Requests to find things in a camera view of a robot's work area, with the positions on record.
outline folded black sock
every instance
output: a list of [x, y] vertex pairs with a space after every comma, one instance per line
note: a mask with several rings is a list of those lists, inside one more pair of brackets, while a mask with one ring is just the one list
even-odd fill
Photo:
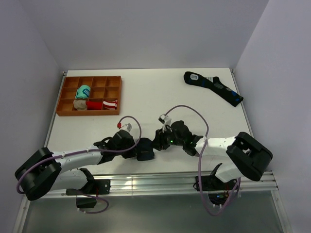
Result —
[[200, 86], [212, 90], [234, 107], [244, 99], [238, 93], [223, 85], [218, 77], [208, 77], [207, 79], [200, 74], [187, 71], [184, 74], [184, 80], [185, 83], [189, 85]]

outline wooden organizer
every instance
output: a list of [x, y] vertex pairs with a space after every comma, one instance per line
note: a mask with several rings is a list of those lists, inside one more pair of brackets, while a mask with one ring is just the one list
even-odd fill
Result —
[[[121, 76], [94, 76], [94, 77], [66, 77], [60, 99], [57, 104], [56, 113], [59, 116], [100, 116], [119, 115], [121, 103]], [[89, 101], [101, 102], [101, 110], [78, 111], [73, 107], [76, 91], [82, 85], [88, 85], [91, 92]], [[118, 100], [116, 110], [104, 109], [103, 101]]]

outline tabletop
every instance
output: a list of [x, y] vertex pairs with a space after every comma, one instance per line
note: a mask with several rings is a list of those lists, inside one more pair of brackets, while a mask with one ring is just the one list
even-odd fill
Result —
[[[209, 124], [210, 137], [236, 136], [239, 132], [249, 133], [247, 120], [241, 104], [233, 107], [211, 90], [188, 85], [183, 75], [186, 71], [204, 77], [218, 76], [220, 81], [236, 91], [228, 68], [187, 69], [114, 69], [114, 70], [70, 70], [70, 76], [121, 76], [122, 92], [120, 115], [118, 116], [58, 116], [55, 115], [50, 131], [48, 148], [51, 151], [83, 149], [103, 138], [113, 136], [117, 123], [123, 116], [134, 116], [141, 124], [142, 137], [151, 140], [157, 129], [162, 127], [158, 117], [172, 107], [184, 104], [196, 109]], [[196, 135], [204, 135], [206, 127], [201, 118], [187, 108], [177, 108], [169, 113], [172, 123], [183, 120]], [[138, 126], [132, 119], [132, 136], [138, 138]], [[193, 172], [198, 170], [198, 158], [187, 155], [181, 147], [171, 146], [165, 151], [155, 151], [155, 158], [139, 162], [135, 158], [123, 159], [116, 156], [113, 161], [97, 166], [85, 166], [92, 174], [144, 174], [166, 172]], [[205, 156], [202, 170], [210, 171], [218, 163], [231, 163], [229, 158]]]

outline white wall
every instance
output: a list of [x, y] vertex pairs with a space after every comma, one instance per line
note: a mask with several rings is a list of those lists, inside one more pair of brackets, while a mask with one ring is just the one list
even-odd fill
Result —
[[61, 73], [17, 0], [0, 1], [0, 232], [11, 232], [21, 195], [16, 169], [43, 146]]
[[295, 233], [311, 218], [311, 1], [270, 0], [235, 74]]
[[63, 69], [235, 67], [268, 0], [20, 0]]

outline cable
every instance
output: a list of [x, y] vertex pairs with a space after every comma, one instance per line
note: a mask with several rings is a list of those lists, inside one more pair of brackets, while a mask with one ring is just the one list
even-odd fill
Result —
[[[71, 153], [68, 153], [68, 154], [65, 154], [64, 157], [68, 157], [68, 156], [74, 156], [74, 155], [77, 155], [77, 154], [82, 154], [82, 153], [87, 153], [87, 152], [93, 152], [93, 151], [96, 151], [96, 152], [112, 152], [112, 153], [123, 153], [123, 152], [126, 152], [126, 151], [129, 151], [131, 149], [133, 149], [135, 146], [137, 146], [138, 142], [140, 141], [140, 138], [141, 138], [141, 133], [142, 133], [142, 130], [141, 130], [141, 126], [140, 126], [140, 123], [138, 122], [138, 120], [133, 117], [133, 116], [124, 116], [122, 117], [119, 122], [118, 122], [118, 125], [121, 124], [121, 121], [124, 120], [125, 118], [131, 118], [133, 119], [137, 125], [138, 125], [138, 128], [139, 128], [139, 137], [137, 139], [137, 141], [135, 142], [135, 144], [133, 146], [131, 146], [130, 148], [127, 148], [127, 149], [124, 149], [124, 150], [104, 150], [104, 149], [90, 149], [90, 150], [80, 150], [80, 151], [75, 151], [75, 152], [71, 152]], [[35, 165], [31, 166], [21, 177], [20, 179], [18, 180], [17, 182], [17, 186], [16, 186], [16, 191], [20, 194], [25, 194], [25, 192], [21, 191], [20, 190], [20, 184], [21, 182], [23, 181], [23, 179], [27, 176], [27, 174], [29, 174], [33, 169], [35, 169], [36, 167], [40, 166], [41, 164], [44, 164], [50, 160], [55, 160], [55, 159], [60, 159], [60, 158], [63, 158], [62, 155], [58, 155], [58, 156], [53, 156], [53, 157], [50, 157], [50, 158], [47, 158], [47, 159], [44, 159], [44, 160], [41, 160], [40, 162], [36, 163]], [[82, 211], [83, 213], [86, 213], [86, 214], [98, 214], [98, 213], [101, 213], [103, 211], [105, 211], [108, 206], [109, 206], [109, 202], [104, 199], [104, 198], [100, 198], [100, 197], [95, 197], [95, 196], [91, 196], [89, 194], [84, 194], [82, 193], [81, 191], [78, 191], [76, 190], [78, 193], [80, 193], [81, 195], [84, 195], [86, 197], [90, 197], [90, 198], [94, 198], [94, 199], [97, 199], [97, 200], [102, 200], [104, 202], [107, 203], [107, 206], [103, 209], [103, 210], [100, 210], [100, 211], [96, 211], [96, 212], [89, 212], [89, 211], [84, 211], [84, 210], [80, 210]]]
[[[189, 108], [189, 109], [193, 110], [196, 114], [198, 114], [198, 115], [200, 116], [200, 118], [204, 121], [204, 123], [205, 123], [205, 125], [206, 125], [206, 127], [207, 127], [207, 131], [206, 131], [206, 133], [205, 133], [205, 137], [207, 137], [207, 134], [208, 134], [208, 131], [209, 131], [208, 123], [207, 123], [207, 121], [204, 119], [204, 117], [203, 117], [198, 111], [196, 111], [195, 109], [193, 109], [193, 108], [191, 108], [191, 107], [189, 107], [189, 106], [187, 106], [187, 105], [177, 105], [177, 106], [171, 108], [170, 110], [168, 110], [167, 113], [165, 113], [164, 115], [166, 116], [169, 112], [171, 112], [173, 109], [178, 108], [178, 107]], [[201, 149], [201, 151], [200, 151], [200, 153], [199, 153], [199, 165], [198, 165], [198, 170], [199, 170], [198, 173], [199, 173], [199, 174], [198, 174], [198, 177], [199, 177], [200, 195], [201, 195], [201, 200], [202, 200], [202, 203], [203, 203], [203, 206], [204, 206], [205, 210], [206, 210], [210, 215], [212, 215], [212, 216], [218, 216], [219, 214], [221, 214], [221, 213], [224, 211], [225, 207], [230, 203], [230, 198], [231, 198], [230, 196], [231, 196], [231, 194], [237, 189], [238, 184], [241, 183], [241, 179], [239, 178], [238, 181], [236, 182], [236, 184], [234, 185], [232, 191], [231, 191], [230, 194], [229, 194], [229, 197], [227, 198], [227, 200], [226, 200], [225, 203], [223, 204], [222, 208], [221, 208], [217, 213], [213, 213], [213, 212], [209, 209], [209, 207], [208, 207], [208, 205], [207, 205], [207, 203], [206, 203], [206, 200], [205, 200], [204, 195], [203, 195], [203, 190], [202, 190], [201, 163], [202, 163], [203, 151], [204, 151], [204, 149], [205, 149], [206, 146], [207, 146], [207, 139], [206, 139], [206, 141], [205, 141], [205, 143], [204, 143], [204, 145], [203, 145], [203, 147], [202, 147], [202, 149]]]

